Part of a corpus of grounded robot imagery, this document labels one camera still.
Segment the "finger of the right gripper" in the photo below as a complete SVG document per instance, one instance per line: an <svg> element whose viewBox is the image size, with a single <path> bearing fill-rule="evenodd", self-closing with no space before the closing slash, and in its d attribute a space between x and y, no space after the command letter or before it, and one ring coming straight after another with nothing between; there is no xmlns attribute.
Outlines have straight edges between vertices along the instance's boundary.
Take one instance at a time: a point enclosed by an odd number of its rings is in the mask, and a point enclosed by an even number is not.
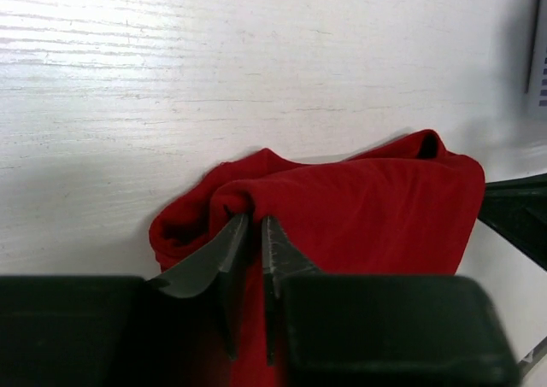
<svg viewBox="0 0 547 387"><path fill-rule="evenodd" d="M546 175L490 182L478 220L542 269L547 250Z"/></svg>

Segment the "red t-shirt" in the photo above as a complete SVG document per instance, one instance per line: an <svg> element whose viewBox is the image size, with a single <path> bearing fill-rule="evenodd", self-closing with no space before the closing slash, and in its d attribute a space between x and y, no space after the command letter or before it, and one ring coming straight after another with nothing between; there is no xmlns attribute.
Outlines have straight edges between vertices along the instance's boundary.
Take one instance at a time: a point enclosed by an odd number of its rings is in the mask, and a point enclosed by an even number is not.
<svg viewBox="0 0 547 387"><path fill-rule="evenodd" d="M211 170L152 221L150 246L169 269L235 214L255 229L272 215L330 273L454 274L485 193L473 158L423 130L326 164L264 149Z"/></svg>

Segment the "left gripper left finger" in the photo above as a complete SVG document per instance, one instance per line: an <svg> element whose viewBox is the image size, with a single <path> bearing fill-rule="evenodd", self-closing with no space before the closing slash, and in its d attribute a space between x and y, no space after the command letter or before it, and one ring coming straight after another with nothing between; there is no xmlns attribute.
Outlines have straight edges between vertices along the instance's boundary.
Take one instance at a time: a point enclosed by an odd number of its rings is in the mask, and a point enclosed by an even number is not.
<svg viewBox="0 0 547 387"><path fill-rule="evenodd" d="M238 358L249 219L162 274L4 276L4 386L226 386Z"/></svg>

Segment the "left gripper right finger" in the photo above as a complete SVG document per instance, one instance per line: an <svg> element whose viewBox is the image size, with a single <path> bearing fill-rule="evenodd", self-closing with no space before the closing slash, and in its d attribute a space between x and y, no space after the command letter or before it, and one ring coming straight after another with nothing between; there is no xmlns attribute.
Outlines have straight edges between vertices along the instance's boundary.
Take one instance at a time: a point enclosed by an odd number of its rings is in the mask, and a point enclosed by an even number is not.
<svg viewBox="0 0 547 387"><path fill-rule="evenodd" d="M518 386L494 305L472 279L320 270L262 222L266 360L279 386Z"/></svg>

